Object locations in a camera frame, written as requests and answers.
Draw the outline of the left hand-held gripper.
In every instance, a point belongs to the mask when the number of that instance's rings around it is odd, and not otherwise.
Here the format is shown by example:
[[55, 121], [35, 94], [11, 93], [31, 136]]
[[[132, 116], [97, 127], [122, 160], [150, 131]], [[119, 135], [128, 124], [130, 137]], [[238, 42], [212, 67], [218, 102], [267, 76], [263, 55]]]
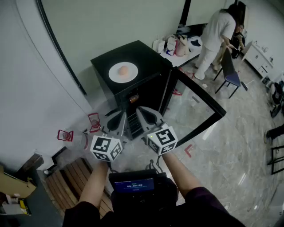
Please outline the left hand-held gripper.
[[102, 119], [102, 131], [113, 135], [92, 136], [90, 152], [98, 160], [113, 162], [123, 150], [123, 133], [126, 123], [125, 111], [110, 111]]

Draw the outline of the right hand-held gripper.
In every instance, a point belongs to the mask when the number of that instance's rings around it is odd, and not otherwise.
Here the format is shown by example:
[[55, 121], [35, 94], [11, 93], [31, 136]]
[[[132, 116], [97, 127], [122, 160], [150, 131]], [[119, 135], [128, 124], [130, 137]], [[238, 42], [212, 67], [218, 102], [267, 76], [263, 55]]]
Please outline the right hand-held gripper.
[[138, 120], [146, 133], [146, 144], [157, 154], [163, 155], [175, 149], [178, 138], [172, 126], [164, 122], [163, 116], [156, 110], [139, 106], [136, 109]]

